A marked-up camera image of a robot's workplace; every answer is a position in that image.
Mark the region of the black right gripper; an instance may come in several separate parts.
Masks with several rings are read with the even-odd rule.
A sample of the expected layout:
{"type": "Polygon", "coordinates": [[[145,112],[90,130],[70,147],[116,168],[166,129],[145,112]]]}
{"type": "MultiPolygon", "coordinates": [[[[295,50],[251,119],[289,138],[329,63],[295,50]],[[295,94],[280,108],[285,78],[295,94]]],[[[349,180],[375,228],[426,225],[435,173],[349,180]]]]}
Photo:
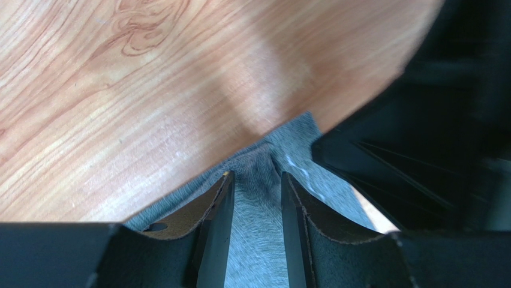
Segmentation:
{"type": "Polygon", "coordinates": [[[403,74],[311,150],[402,230],[510,230],[510,2],[446,1],[403,74]]]}

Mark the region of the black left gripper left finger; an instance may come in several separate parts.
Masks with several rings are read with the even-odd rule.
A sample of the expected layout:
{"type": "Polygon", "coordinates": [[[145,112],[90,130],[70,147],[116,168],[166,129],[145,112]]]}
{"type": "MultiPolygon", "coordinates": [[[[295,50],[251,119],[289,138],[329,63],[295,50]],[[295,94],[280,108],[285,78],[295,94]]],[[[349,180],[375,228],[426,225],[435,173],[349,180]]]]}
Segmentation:
{"type": "Polygon", "coordinates": [[[2,287],[223,287],[235,174],[135,231],[119,223],[2,223],[2,287]]]}

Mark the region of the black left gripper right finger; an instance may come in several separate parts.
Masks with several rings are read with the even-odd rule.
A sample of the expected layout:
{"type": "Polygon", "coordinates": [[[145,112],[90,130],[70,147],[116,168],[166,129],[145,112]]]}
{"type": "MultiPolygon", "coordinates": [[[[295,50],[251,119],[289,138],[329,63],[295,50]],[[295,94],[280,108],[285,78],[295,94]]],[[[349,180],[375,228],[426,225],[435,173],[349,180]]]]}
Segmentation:
{"type": "Polygon", "coordinates": [[[508,232],[392,232],[361,226],[281,177],[291,287],[509,287],[508,232]]]}

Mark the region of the grey cloth napkin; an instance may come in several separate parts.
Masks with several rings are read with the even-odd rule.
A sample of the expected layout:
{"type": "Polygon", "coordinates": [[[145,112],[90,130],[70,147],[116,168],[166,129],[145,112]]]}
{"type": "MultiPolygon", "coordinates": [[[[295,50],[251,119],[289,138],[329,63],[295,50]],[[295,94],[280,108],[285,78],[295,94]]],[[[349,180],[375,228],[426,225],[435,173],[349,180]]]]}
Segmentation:
{"type": "Polygon", "coordinates": [[[315,164],[311,145],[321,133],[306,112],[260,141],[144,209],[127,221],[133,230],[175,212],[209,189],[226,171],[235,173],[235,204],[227,261],[226,287],[288,287],[281,217],[281,174],[300,184],[336,212],[372,229],[352,187],[315,164]]]}

